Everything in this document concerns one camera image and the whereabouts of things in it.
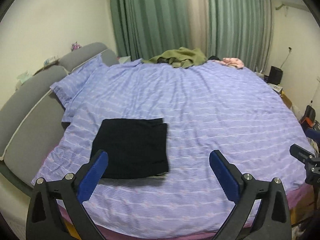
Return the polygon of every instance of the curtain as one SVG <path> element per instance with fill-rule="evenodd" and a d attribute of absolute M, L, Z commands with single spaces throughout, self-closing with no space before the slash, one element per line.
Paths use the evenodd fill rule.
<path fill-rule="evenodd" d="M 110 0 L 119 56 L 149 59 L 189 47 L 186 0 Z"/>
<path fill-rule="evenodd" d="M 209 0 L 208 55 L 263 70 L 272 37 L 271 0 Z"/>
<path fill-rule="evenodd" d="M 208 0 L 187 0 L 190 28 L 190 49 L 200 48 L 207 54 L 209 3 Z"/>

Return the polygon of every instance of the wrinkled fabric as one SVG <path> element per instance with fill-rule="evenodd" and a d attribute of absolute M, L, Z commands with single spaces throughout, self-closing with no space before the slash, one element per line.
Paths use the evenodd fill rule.
<path fill-rule="evenodd" d="M 144 63 L 168 63 L 174 68 L 187 68 L 190 66 L 199 66 L 207 61 L 206 56 L 200 49 L 179 49 L 167 50 L 161 55 L 155 56 L 149 60 L 143 60 Z"/>
<path fill-rule="evenodd" d="M 52 89 L 65 99 L 63 119 L 71 124 L 36 178 L 59 180 L 88 163 L 103 119 L 168 124 L 165 178 L 102 179 L 83 203 L 97 225 L 112 231 L 149 239 L 217 231 L 234 204 L 209 166 L 216 149 L 242 173 L 281 178 L 287 193 L 304 183 L 304 165 L 289 152 L 294 143 L 311 151 L 301 126 L 246 67 L 209 61 L 183 69 L 140 60 L 106 67 L 98 57 Z"/>

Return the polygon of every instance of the black speaker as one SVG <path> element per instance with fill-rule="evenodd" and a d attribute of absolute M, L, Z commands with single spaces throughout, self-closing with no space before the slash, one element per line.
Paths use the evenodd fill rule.
<path fill-rule="evenodd" d="M 279 85 L 282 79 L 283 71 L 280 68 L 271 66 L 268 83 Z"/>

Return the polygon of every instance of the green curtain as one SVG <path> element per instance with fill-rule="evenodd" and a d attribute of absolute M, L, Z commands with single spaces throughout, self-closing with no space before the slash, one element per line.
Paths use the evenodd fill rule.
<path fill-rule="evenodd" d="M 271 0 L 209 0 L 208 55 L 265 68 L 272 37 Z"/>
<path fill-rule="evenodd" d="M 149 59 L 189 46 L 185 0 L 110 0 L 118 54 Z"/>

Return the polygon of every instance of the power cord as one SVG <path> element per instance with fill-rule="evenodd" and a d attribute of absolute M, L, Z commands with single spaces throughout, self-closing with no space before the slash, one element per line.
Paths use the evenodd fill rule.
<path fill-rule="evenodd" d="M 320 78 L 319 78 L 319 77 L 317 78 L 317 81 L 319 82 L 319 84 L 318 84 L 317 89 L 316 89 L 316 91 L 315 91 L 315 93 L 314 93 L 314 95 L 313 95 L 313 98 L 312 98 L 312 100 L 311 100 L 310 106 L 312 106 L 313 100 L 315 99 L 315 97 L 316 97 L 316 95 L 317 95 L 317 92 L 318 92 L 318 90 L 319 90 L 319 85 L 320 85 Z"/>
<path fill-rule="evenodd" d="M 282 68 L 282 66 L 284 65 L 284 63 L 287 61 L 288 57 L 290 56 L 291 51 L 292 51 L 292 48 L 289 47 L 289 54 L 287 55 L 286 59 L 285 59 L 284 62 L 282 63 L 280 69 Z"/>

